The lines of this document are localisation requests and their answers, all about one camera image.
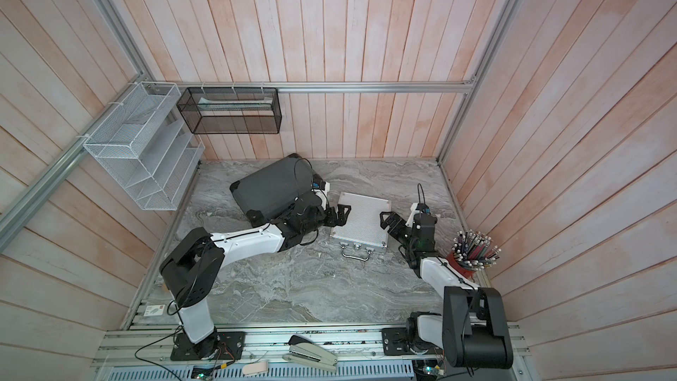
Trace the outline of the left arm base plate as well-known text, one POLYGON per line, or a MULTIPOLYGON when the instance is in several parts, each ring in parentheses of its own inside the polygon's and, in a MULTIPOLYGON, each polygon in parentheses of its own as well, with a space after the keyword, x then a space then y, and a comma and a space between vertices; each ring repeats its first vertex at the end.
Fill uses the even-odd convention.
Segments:
POLYGON ((226 359, 237 361, 242 358, 245 332, 214 331, 198 343, 190 341, 184 332, 174 339, 170 360, 175 362, 226 359))

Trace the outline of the silver aluminium poker case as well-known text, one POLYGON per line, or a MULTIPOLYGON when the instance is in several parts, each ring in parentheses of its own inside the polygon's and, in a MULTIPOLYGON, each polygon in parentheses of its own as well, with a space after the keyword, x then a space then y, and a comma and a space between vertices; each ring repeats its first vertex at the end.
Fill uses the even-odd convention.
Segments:
POLYGON ((346 224, 331 229, 330 238, 340 246, 341 256, 368 262, 373 253, 385 252, 389 240, 380 216, 391 211, 391 201, 342 192, 338 203, 351 207, 346 224))

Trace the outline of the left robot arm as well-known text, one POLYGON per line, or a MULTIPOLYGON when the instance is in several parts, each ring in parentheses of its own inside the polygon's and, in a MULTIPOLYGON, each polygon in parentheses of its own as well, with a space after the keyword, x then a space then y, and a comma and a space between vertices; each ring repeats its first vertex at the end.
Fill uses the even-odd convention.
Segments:
POLYGON ((232 233, 192 229, 160 264, 190 345, 202 345, 216 333, 207 297, 222 268, 300 246, 310 232, 346 225, 351 211, 349 205, 330 206, 324 194, 312 190, 257 228, 232 233))

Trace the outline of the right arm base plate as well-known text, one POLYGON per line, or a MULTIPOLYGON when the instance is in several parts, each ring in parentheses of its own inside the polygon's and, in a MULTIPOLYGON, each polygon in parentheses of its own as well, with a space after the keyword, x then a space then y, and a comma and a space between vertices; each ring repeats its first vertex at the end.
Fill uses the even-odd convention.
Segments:
POLYGON ((381 330, 386 356, 441 355, 440 347, 422 340, 413 329, 390 327, 381 330))

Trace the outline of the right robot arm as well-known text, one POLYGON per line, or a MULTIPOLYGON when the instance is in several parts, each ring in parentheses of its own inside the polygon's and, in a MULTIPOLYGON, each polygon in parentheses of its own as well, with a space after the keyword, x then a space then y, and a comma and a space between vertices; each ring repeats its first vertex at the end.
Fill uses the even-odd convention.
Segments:
POLYGON ((415 210, 409 219, 380 213, 380 226, 400 244, 414 273, 443 300, 443 311, 413 312, 404 329, 384 329, 384 353, 443 351, 452 367, 502 369, 513 365, 513 348, 502 296, 470 282, 435 249, 437 218, 415 210))

